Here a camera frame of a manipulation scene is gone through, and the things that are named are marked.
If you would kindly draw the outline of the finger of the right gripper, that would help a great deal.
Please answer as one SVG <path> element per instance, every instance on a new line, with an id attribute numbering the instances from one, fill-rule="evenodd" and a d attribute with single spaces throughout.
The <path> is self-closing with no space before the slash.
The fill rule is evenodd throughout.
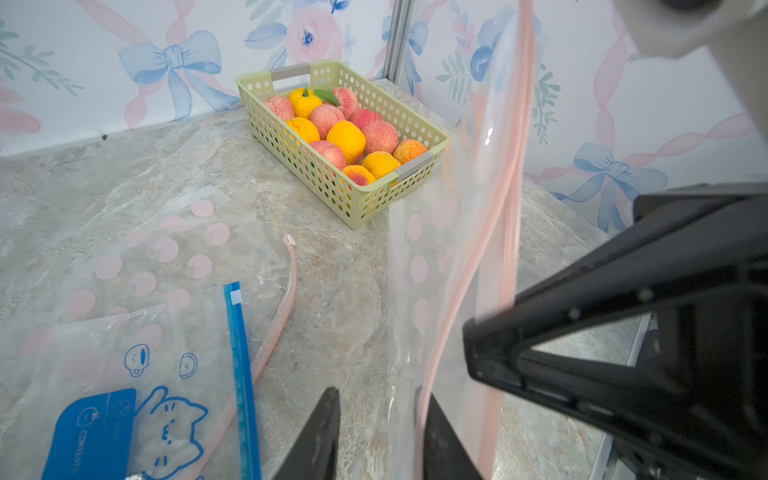
<path id="1" fill-rule="evenodd" d="M 642 195 L 462 343 L 473 379 L 612 435 L 646 475 L 765 478 L 766 185 Z"/>

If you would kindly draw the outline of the green plastic basket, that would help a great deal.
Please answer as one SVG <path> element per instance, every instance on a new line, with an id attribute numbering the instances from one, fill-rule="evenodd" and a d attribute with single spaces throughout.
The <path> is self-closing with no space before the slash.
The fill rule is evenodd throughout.
<path id="1" fill-rule="evenodd" d="M 334 60 L 245 74 L 236 84 L 254 137 L 351 228 L 420 185 L 448 143 Z"/>

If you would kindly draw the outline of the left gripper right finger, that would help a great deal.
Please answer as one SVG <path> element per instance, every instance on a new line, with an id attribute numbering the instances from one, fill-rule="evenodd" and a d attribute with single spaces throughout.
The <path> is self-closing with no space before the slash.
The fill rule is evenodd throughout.
<path id="1" fill-rule="evenodd" d="M 430 395 L 424 439 L 416 445 L 421 447 L 422 469 L 417 479 L 482 478 L 433 394 Z"/>

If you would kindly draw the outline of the pink zipper clear bag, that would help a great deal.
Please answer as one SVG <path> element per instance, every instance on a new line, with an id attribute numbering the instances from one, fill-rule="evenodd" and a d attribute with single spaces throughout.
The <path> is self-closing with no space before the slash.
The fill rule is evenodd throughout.
<path id="1" fill-rule="evenodd" d="M 420 479 L 435 402 L 470 469 L 493 472 L 502 395 L 468 372 L 463 324 L 514 304 L 537 70 L 534 5 L 480 31 L 483 79 L 432 173 L 389 210 L 388 479 Z"/>

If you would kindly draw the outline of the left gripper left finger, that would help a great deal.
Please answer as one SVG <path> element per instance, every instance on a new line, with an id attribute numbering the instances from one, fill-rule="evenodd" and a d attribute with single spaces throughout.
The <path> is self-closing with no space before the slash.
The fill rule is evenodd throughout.
<path id="1" fill-rule="evenodd" d="M 274 480 L 334 480 L 341 423 L 340 392 L 320 396 Z"/>

